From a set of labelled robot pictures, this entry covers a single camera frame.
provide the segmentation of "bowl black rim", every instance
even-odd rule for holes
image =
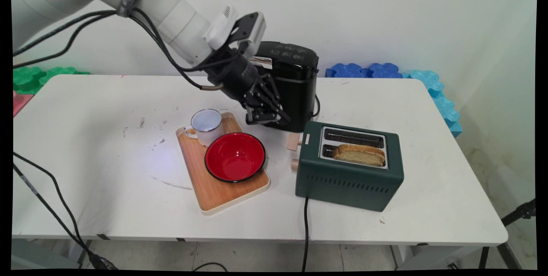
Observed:
[[[205,164],[205,169],[207,170],[207,172],[209,172],[209,174],[214,177],[215,179],[221,181],[221,182],[226,182],[226,183],[238,183],[238,182],[242,182],[242,181],[245,181],[245,180],[248,180],[250,178],[252,178],[254,175],[257,174],[257,172],[261,171],[262,167],[265,165],[265,161],[266,161],[266,150],[265,150],[265,146],[262,144],[262,142],[255,136],[253,136],[252,134],[248,134],[249,136],[255,138],[261,145],[262,147],[262,152],[263,152],[263,157],[262,157],[262,163],[261,165],[259,166],[259,169],[257,169],[257,171],[253,172],[250,176],[246,177],[246,178],[243,178],[241,180],[225,180],[223,178],[220,178],[220,177],[217,177],[215,176],[211,170],[209,169],[209,167],[207,167],[207,161],[206,161],[206,156],[207,156],[207,153],[209,151],[209,148],[213,145],[213,143],[215,143],[217,140],[223,138],[224,136],[228,135],[228,134],[248,134],[248,133],[244,133],[244,132],[231,132],[231,133],[227,133],[227,134],[224,134],[222,135],[221,137],[215,139],[213,142],[211,142],[211,145],[209,145],[209,147],[207,147],[207,150],[205,151],[205,155],[204,155],[204,164]]]

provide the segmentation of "toaster slot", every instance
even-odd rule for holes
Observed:
[[[337,146],[335,145],[323,145],[322,147],[323,157],[333,158],[333,151],[335,151],[336,148]]]
[[[350,143],[351,145],[369,145],[379,149],[384,148],[384,140],[380,136],[372,134],[361,134],[357,132],[348,132],[343,130],[335,130],[326,128],[323,132],[323,137],[326,140]]]

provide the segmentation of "white table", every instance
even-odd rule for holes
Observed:
[[[316,92],[317,121],[398,134],[405,180],[383,212],[311,200],[312,243],[400,245],[393,249],[406,269],[507,240],[420,81],[319,78]],[[203,108],[233,112],[264,143],[272,180],[266,192],[213,216],[198,210],[175,135]],[[14,118],[13,146],[57,178],[84,239],[302,241],[304,199],[295,196],[290,162],[298,155],[286,149],[288,133],[249,126],[244,117],[236,101],[182,77],[58,75]],[[72,228],[51,180],[16,163]],[[15,174],[13,202],[13,238],[68,238]],[[418,243],[431,246],[413,257],[402,246]]]

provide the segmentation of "blue foam tile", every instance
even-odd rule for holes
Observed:
[[[371,78],[402,78],[398,73],[399,68],[392,63],[378,64],[373,63],[369,66]]]
[[[364,72],[362,72],[362,67],[355,63],[342,64],[337,63],[333,66],[333,77],[343,77],[343,78],[365,78]]]
[[[362,68],[362,73],[366,76],[366,78],[372,78],[373,71],[369,68]]]
[[[456,122],[453,124],[449,130],[451,131],[451,134],[453,134],[453,137],[456,138],[456,136],[460,135],[462,133],[462,127],[460,126],[459,122]]]
[[[335,70],[332,68],[327,68],[325,70],[325,77],[334,77],[335,76]]]
[[[454,110],[455,103],[446,98],[443,93],[440,93],[438,97],[433,97],[436,107],[440,111],[440,114],[444,118],[447,126],[451,128],[460,118],[458,111]]]
[[[444,89],[440,76],[433,71],[411,71],[409,77],[422,81],[431,97],[437,97]]]

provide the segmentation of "black coffee maker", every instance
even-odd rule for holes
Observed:
[[[289,124],[270,122],[265,126],[289,132],[303,132],[313,116],[316,95],[318,56],[308,48],[280,42],[261,42],[249,61],[260,75],[270,73],[280,93],[282,109],[289,115]]]

